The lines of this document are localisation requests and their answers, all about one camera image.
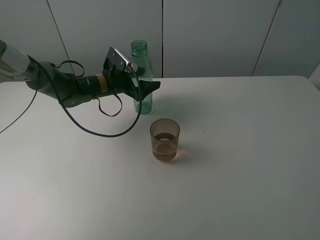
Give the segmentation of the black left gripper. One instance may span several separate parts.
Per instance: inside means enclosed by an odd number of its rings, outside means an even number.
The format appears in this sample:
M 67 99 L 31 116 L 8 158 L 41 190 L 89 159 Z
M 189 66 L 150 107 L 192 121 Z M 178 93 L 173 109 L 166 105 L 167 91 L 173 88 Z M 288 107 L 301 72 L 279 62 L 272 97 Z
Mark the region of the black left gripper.
M 136 101 L 143 101 L 148 95 L 160 88 L 160 81 L 140 80 L 138 86 L 136 86 L 137 79 L 135 74 L 138 77 L 144 76 L 146 74 L 145 67 L 138 66 L 135 72 L 120 71 L 115 66 L 110 69 L 106 58 L 103 63 L 102 73 L 107 75 L 109 86 L 115 93 L 124 93 Z

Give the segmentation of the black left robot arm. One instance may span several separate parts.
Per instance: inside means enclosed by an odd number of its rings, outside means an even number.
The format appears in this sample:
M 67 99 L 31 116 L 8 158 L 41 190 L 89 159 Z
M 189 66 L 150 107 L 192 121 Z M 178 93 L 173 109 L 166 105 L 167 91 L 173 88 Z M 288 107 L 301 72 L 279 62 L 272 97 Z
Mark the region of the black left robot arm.
M 60 99 L 65 108 L 73 108 L 95 98 L 126 94 L 138 101 L 160 88 L 158 81 L 133 81 L 144 70 L 122 54 L 109 48 L 101 74 L 75 76 L 64 73 L 51 62 L 36 64 L 27 54 L 4 41 L 0 43 L 0 69 L 5 82 L 16 77 L 25 80 L 33 90 Z

